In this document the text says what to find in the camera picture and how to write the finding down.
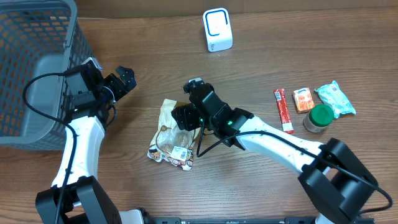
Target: basket handle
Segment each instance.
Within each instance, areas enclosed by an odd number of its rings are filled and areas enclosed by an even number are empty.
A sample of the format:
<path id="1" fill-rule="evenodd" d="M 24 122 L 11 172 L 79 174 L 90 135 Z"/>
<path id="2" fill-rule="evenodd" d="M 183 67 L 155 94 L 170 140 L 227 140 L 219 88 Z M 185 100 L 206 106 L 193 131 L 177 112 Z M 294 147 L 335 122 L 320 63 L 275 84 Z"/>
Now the basket handle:
<path id="1" fill-rule="evenodd" d="M 68 26 L 67 36 L 65 42 L 63 43 L 63 48 L 68 48 L 72 45 L 73 33 L 75 32 L 75 27 L 77 23 L 77 5 L 74 0 L 61 0 L 69 5 L 70 7 L 70 20 Z"/>

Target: wooden table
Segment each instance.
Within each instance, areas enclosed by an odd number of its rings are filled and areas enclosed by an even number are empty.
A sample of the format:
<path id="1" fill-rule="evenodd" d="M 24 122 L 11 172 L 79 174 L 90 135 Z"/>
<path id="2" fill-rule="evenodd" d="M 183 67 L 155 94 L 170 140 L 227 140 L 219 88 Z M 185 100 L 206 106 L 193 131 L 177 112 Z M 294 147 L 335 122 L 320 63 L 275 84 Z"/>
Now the wooden table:
<path id="1" fill-rule="evenodd" d="M 285 88 L 295 136 L 338 138 L 398 200 L 398 8 L 270 12 L 231 16 L 234 45 L 210 54 L 201 16 L 80 21 L 107 75 L 131 67 L 138 86 L 117 103 L 118 118 L 101 147 L 98 179 L 119 210 L 153 216 L 282 218 L 316 215 L 297 178 L 278 163 L 236 147 L 218 146 L 185 172 L 147 158 L 165 98 L 188 101 L 181 86 L 211 83 L 231 107 L 281 128 L 273 89 Z M 305 130 L 290 94 L 336 80 L 357 115 L 320 134 Z M 317 94 L 313 97 L 320 103 Z M 204 138 L 203 147 L 216 141 Z M 40 223 L 34 206 L 58 171 L 62 152 L 2 148 L 0 222 Z M 374 194 L 368 207 L 384 205 Z M 371 214 L 398 222 L 398 209 Z"/>

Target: white plastic device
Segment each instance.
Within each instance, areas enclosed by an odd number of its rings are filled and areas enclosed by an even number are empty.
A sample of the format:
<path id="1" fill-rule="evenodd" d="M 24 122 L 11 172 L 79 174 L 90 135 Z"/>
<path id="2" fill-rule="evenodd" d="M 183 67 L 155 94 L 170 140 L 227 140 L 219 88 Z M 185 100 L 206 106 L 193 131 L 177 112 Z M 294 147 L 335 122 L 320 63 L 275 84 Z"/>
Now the white plastic device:
<path id="1" fill-rule="evenodd" d="M 78 137 L 75 158 L 67 184 L 73 184 L 77 182 L 79 177 L 83 176 L 90 177 L 93 175 L 98 179 L 98 156 L 101 142 L 105 136 L 104 127 L 96 116 L 84 116 L 74 119 L 69 125 L 74 128 Z M 67 131 L 67 143 L 63 151 L 60 169 L 51 187 L 55 185 L 57 187 L 62 186 L 70 154 L 72 153 L 73 135 L 69 128 L 65 127 L 65 130 Z"/>
<path id="2" fill-rule="evenodd" d="M 138 209 L 119 212 L 123 224 L 144 224 L 142 213 Z"/>
<path id="3" fill-rule="evenodd" d="M 210 52 L 232 47 L 232 30 L 228 11 L 224 8 L 210 9 L 203 14 L 203 23 Z"/>
<path id="4" fill-rule="evenodd" d="M 321 153 L 319 146 L 322 145 L 322 143 L 307 141 L 287 134 L 283 131 L 269 126 L 257 116 L 248 119 L 239 130 L 241 133 L 247 131 L 266 131 L 268 133 L 277 134 L 278 136 L 288 140 L 289 142 L 305 148 L 308 152 L 311 152 L 315 155 L 319 155 L 319 153 Z M 247 151 L 257 152 L 264 156 L 267 156 L 285 166 L 286 168 L 290 169 L 298 176 L 303 172 L 303 165 L 309 165 L 314 160 L 314 158 L 301 153 L 300 151 L 294 149 L 292 146 L 289 146 L 288 144 L 272 136 L 248 134 L 238 136 L 236 137 L 236 139 Z M 329 169 L 325 169 L 323 173 L 326 174 L 328 171 Z"/>

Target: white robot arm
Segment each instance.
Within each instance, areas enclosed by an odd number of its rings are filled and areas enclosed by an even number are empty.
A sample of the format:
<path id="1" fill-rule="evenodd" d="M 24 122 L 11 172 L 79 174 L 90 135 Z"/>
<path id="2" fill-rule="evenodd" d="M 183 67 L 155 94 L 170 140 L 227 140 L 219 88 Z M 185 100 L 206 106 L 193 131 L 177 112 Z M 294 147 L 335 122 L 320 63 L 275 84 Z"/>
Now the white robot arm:
<path id="1" fill-rule="evenodd" d="M 74 119 L 69 125 L 76 131 L 78 137 L 75 158 L 67 185 L 76 183 L 80 177 L 94 176 L 97 179 L 98 156 L 101 142 L 105 136 L 103 125 L 96 116 Z M 65 130 L 67 132 L 67 143 L 63 151 L 60 169 L 51 187 L 62 186 L 72 152 L 73 135 L 69 128 L 65 128 Z"/>
<path id="2" fill-rule="evenodd" d="M 248 111 L 232 110 L 216 95 L 213 86 L 200 78 L 188 81 L 183 89 L 190 94 L 191 103 L 172 111 L 179 128 L 207 128 L 221 139 L 201 154 L 197 152 L 198 157 L 221 142 L 270 157 L 298 176 L 321 213 L 317 224 L 353 223 L 375 190 L 385 193 L 343 142 L 333 138 L 327 144 L 306 141 L 267 125 Z M 332 180 L 325 176 L 330 168 L 338 170 Z"/>

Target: mesh basket wall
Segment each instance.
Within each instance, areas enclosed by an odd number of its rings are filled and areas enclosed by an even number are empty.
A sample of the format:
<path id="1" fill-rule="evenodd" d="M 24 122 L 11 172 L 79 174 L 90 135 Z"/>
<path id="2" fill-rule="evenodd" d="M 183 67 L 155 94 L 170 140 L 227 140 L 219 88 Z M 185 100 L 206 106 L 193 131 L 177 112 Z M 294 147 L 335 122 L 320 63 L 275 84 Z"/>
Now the mesh basket wall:
<path id="1" fill-rule="evenodd" d="M 71 12 L 64 2 L 59 6 L 51 4 L 51 7 L 46 6 L 45 2 L 38 4 L 40 7 L 34 9 L 16 6 L 15 9 L 0 11 L 0 139 L 3 136 L 16 136 L 18 138 L 7 145 L 23 149 L 63 149 L 65 127 L 59 123 L 54 123 L 41 138 L 32 139 L 29 144 L 18 144 L 19 138 L 30 136 L 30 133 L 21 134 L 22 122 L 29 119 L 25 117 L 29 109 L 22 102 L 22 90 L 32 78 L 35 67 L 40 66 L 37 62 L 41 57 L 64 54 L 63 57 L 68 58 L 64 63 L 71 68 L 93 57 L 93 53 L 78 24 L 75 26 L 70 52 L 65 51 Z M 68 87 L 64 80 L 62 82 L 58 118 L 63 118 L 70 107 Z"/>

